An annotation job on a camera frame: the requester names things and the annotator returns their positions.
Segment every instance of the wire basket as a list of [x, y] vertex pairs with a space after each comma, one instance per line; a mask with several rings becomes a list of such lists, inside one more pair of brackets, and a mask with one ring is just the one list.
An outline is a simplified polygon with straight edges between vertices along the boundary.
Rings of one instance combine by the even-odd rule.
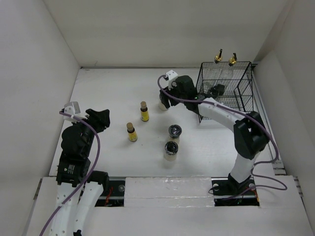
[[[224, 92], [214, 97], [216, 101], [238, 111], [253, 111], [252, 63], [238, 61], [230, 67], [228, 62], [203, 62], [199, 70], [197, 91], [210, 94], [220, 84], [224, 84]], [[203, 119], [209, 118], [199, 116], [199, 122]]]

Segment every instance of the bottle label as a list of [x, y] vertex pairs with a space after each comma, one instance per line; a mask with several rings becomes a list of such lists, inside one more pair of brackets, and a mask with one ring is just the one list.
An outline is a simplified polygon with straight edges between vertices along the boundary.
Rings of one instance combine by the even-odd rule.
[[149, 112], [148, 111], [141, 111], [141, 120], [142, 121], [148, 121], [149, 120]]
[[137, 134], [136, 134], [135, 131], [134, 131], [133, 133], [128, 133], [128, 135], [129, 135], [129, 140], [130, 140], [130, 141], [132, 141], [132, 142], [137, 141], [138, 136], [137, 136]]

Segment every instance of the purple cable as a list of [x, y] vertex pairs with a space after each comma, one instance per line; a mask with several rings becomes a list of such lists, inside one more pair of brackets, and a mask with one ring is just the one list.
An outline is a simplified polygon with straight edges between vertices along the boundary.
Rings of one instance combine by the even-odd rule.
[[160, 80], [161, 80], [161, 78], [167, 78], [167, 75], [161, 75], [161, 76], [158, 78], [158, 80], [157, 80], [157, 85], [158, 85], [158, 87], [160, 88], [160, 90], [161, 90], [165, 95], [167, 95], [169, 98], [172, 98], [172, 99], [174, 99], [174, 100], [176, 100], [176, 101], [178, 101], [178, 102], [206, 103], [206, 104], [210, 104], [210, 105], [213, 105], [213, 106], [217, 106], [217, 107], [219, 107], [219, 108], [221, 108], [221, 109], [223, 109], [223, 110], [229, 111], [229, 112], [233, 112], [233, 113], [240, 114], [240, 115], [246, 117], [247, 119], [249, 119], [250, 121], [254, 122], [254, 123], [266, 134], [266, 136], [270, 139], [272, 145], [274, 146], [275, 152], [276, 152], [276, 157], [275, 157], [275, 159], [272, 159], [271, 161], [258, 161], [258, 162], [256, 162], [256, 163], [254, 164], [253, 168], [251, 169], [251, 175], [254, 176], [254, 177], [260, 177], [260, 178], [271, 179], [271, 180], [273, 180], [273, 181], [276, 181], [276, 182], [282, 184], [282, 185], [284, 186], [284, 188], [277, 188], [277, 187], [272, 187], [272, 186], [268, 186], [268, 185], [259, 184], [259, 185], [254, 185], [254, 186], [252, 186], [252, 187], [247, 188], [246, 190], [244, 190], [244, 191], [241, 192], [240, 194], [237, 194], [237, 195], [235, 195], [235, 196], [231, 196], [231, 197], [228, 197], [228, 198], [224, 198], [224, 200], [230, 200], [230, 199], [233, 199], [233, 198], [235, 198], [235, 197], [241, 196], [241, 195], [243, 195], [244, 193], [246, 193], [246, 192], [248, 192], [248, 191], [250, 191], [250, 190], [252, 190], [252, 189], [255, 189], [255, 188], [257, 188], [257, 187], [272, 188], [272, 189], [277, 189], [277, 190], [287, 190], [287, 186], [286, 186], [283, 182], [281, 182], [281, 181], [279, 181], [279, 180], [277, 180], [277, 179], [275, 179], [275, 178], [272, 178], [272, 177], [260, 176], [260, 175], [256, 175], [256, 174], [253, 173], [254, 167], [255, 167], [256, 165], [274, 163], [275, 161], [277, 161], [277, 160], [279, 159], [279, 150], [278, 150], [278, 147], [277, 147], [277, 145], [276, 145], [276, 142], [274, 141], [273, 137], [271, 136], [271, 134], [268, 133], [268, 131], [265, 129], [264, 126], [262, 126], [257, 120], [255, 120], [254, 118], [250, 117], [249, 115], [247, 115], [247, 114], [245, 114], [245, 113], [243, 113], [243, 112], [240, 112], [240, 111], [237, 111], [237, 110], [234, 110], [234, 109], [231, 109], [231, 108], [222, 106], [222, 105], [220, 105], [220, 104], [215, 104], [214, 102], [210, 102], [210, 101], [187, 100], [187, 99], [181, 99], [181, 98], [174, 97], [174, 96], [168, 94], [168, 93], [162, 88], [161, 84], [159, 83]]
[[[63, 113], [63, 112], [59, 112], [60, 115], [66, 116], [66, 117], [71, 117], [71, 115]], [[73, 190], [73, 192], [62, 202], [62, 204], [65, 204], [67, 201], [69, 201], [70, 198], [72, 198], [72, 196], [79, 191], [79, 189], [85, 184], [85, 182], [88, 180], [88, 178], [90, 177], [90, 175], [92, 174], [97, 161], [98, 161], [98, 157], [99, 157], [99, 153], [100, 153], [100, 139], [99, 136], [97, 134], [97, 132], [93, 129], [92, 126], [90, 126], [88, 123], [86, 123], [84, 120], [82, 120], [81, 118], [78, 118], [76, 116], [73, 116], [74, 119], [76, 119], [78, 122], [81, 122], [82, 124], [86, 125], [90, 130], [92, 130], [92, 132], [95, 134], [95, 137], [97, 139], [97, 153], [96, 153], [96, 158], [95, 161], [92, 165], [91, 170], [88, 172], [88, 174], [85, 176], [85, 178], [81, 181], [81, 183]], [[54, 218], [54, 216], [57, 214], [57, 212], [60, 210], [61, 206], [57, 207], [55, 209], [55, 211], [51, 214], [51, 216], [48, 218], [46, 224], [44, 225], [43, 229], [41, 230], [39, 236], [43, 236], [45, 230], [47, 229], [49, 223], [51, 222], [51, 220]]]

